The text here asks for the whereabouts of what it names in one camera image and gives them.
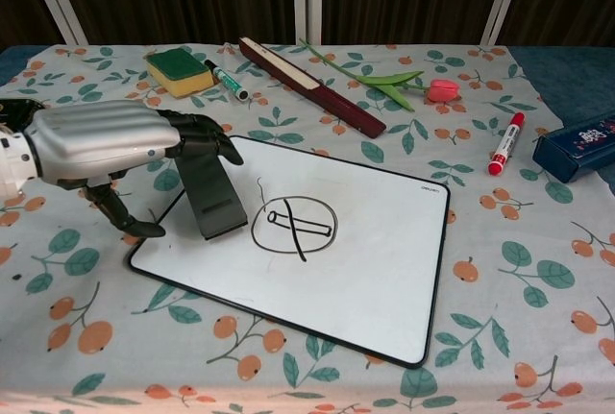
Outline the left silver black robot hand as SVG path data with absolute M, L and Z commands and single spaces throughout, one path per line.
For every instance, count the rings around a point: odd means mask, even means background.
M 114 179 L 162 158 L 175 161 L 201 235 L 206 239 L 240 228 L 247 215 L 223 162 L 243 159 L 211 118 L 152 110 L 137 101 L 104 101 L 38 110 L 17 147 L 21 181 L 40 178 L 86 198 L 120 231 L 137 238 L 162 237 L 158 224 L 135 219 L 111 187 Z

